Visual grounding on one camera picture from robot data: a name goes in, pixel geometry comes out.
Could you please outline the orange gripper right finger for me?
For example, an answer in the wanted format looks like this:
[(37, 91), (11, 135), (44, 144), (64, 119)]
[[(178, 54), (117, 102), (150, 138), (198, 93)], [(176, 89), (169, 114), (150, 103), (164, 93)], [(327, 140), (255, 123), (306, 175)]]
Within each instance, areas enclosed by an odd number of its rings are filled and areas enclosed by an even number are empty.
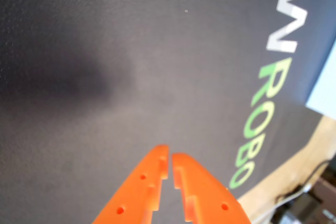
[(172, 155), (174, 187), (180, 190), (184, 219), (191, 223), (250, 223), (240, 203), (196, 159)]

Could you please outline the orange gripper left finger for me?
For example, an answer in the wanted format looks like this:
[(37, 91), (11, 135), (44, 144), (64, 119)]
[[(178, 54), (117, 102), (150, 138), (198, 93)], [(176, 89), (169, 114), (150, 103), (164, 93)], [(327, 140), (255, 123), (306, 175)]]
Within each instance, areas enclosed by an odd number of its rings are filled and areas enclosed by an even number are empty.
[(169, 147), (158, 145), (138, 163), (94, 223), (151, 223), (168, 173)]

